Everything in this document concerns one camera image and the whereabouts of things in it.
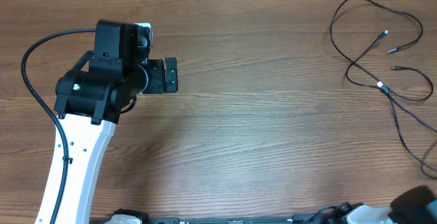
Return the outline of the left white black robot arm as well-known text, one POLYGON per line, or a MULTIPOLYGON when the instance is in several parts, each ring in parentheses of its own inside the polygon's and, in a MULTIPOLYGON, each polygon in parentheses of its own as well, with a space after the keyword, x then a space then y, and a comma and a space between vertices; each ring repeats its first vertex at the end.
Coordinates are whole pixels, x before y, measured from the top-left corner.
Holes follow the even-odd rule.
POLYGON ((55 147, 37 223, 88 223, 100 166, 123 113, 142 94, 175 93, 177 61, 150 59, 149 23, 98 21, 94 48, 55 86, 55 147))

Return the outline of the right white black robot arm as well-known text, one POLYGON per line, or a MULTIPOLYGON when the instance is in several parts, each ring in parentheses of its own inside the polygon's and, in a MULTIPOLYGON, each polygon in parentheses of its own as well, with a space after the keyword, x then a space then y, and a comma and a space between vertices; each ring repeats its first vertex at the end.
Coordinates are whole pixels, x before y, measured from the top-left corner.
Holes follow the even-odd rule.
POLYGON ((322 219, 322 224, 436 224, 436 196, 428 186, 417 186, 387 207, 345 202, 322 219))

